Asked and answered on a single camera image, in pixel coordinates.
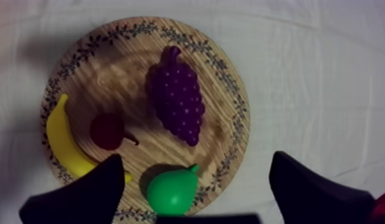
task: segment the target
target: white cloth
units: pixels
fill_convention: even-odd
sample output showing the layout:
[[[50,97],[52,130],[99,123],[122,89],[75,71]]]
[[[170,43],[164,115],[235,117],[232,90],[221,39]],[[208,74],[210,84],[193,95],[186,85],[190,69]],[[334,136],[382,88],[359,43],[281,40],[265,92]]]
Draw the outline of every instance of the white cloth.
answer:
[[[284,150],[334,181],[385,192],[385,0],[0,0],[0,223],[59,187],[39,106],[66,49],[119,18],[156,15],[213,38],[249,95],[251,135],[230,186],[200,214],[282,223],[268,172]]]

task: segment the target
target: banana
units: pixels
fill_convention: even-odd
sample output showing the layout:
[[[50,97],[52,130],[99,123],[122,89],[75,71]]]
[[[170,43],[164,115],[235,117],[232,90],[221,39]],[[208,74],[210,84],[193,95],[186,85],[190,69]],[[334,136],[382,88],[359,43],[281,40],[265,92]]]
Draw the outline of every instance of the banana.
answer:
[[[52,151],[59,162],[76,178],[93,170],[97,163],[91,160],[76,144],[71,135],[65,105],[67,94],[62,94],[56,107],[46,122],[46,134]],[[125,173],[126,183],[131,181],[131,174]]]

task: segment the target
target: plastic fruit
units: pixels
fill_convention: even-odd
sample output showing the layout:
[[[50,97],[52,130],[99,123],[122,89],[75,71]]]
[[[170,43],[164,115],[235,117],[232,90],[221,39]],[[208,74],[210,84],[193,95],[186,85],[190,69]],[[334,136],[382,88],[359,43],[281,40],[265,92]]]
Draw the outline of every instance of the plastic fruit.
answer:
[[[162,173],[148,186],[148,202],[161,216],[182,216],[191,207],[195,198],[198,165],[189,169]]]
[[[105,150],[115,150],[127,138],[139,144],[139,141],[124,128],[124,122],[116,114],[100,114],[91,123],[89,134],[92,141]]]
[[[188,64],[177,62],[180,53],[178,47],[170,47],[168,61],[152,75],[150,95],[163,126],[195,146],[205,106],[196,73]]]
[[[68,95],[62,94],[46,122],[46,134],[53,153],[59,162],[76,178],[80,178],[97,166],[76,144],[71,135],[65,105]],[[126,183],[131,174],[126,172]]]

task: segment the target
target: wooden plate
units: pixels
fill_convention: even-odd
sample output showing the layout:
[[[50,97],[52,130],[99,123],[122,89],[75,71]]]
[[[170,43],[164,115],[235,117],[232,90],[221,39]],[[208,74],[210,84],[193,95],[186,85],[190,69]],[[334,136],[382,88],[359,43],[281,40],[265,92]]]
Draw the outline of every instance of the wooden plate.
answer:
[[[161,126],[145,94],[149,69],[171,45],[181,48],[179,59],[198,73],[206,106],[194,148]],[[52,154],[45,134],[46,120],[62,93],[69,94],[71,131],[91,157],[103,161],[111,154],[89,138],[89,125],[99,113],[120,113],[127,130],[140,141],[136,147],[124,140],[112,152],[122,156],[124,168],[133,176],[115,222],[153,222],[155,213],[144,197],[149,181],[163,171],[198,163],[198,191],[188,212],[194,214],[222,193],[242,162],[249,136],[245,87],[220,47],[184,23],[158,17],[113,21],[81,38],[59,61],[42,100],[42,143],[54,175],[66,185],[73,177]]]

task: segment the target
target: grape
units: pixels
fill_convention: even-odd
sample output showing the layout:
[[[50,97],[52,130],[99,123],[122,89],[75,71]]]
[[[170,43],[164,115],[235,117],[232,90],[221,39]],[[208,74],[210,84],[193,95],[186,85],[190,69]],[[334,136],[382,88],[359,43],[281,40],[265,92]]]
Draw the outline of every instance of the grape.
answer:
[[[150,98],[163,126],[188,145],[195,146],[199,142],[205,106],[196,72],[188,64],[177,62],[180,53],[178,47],[170,47],[167,63],[150,80]]]

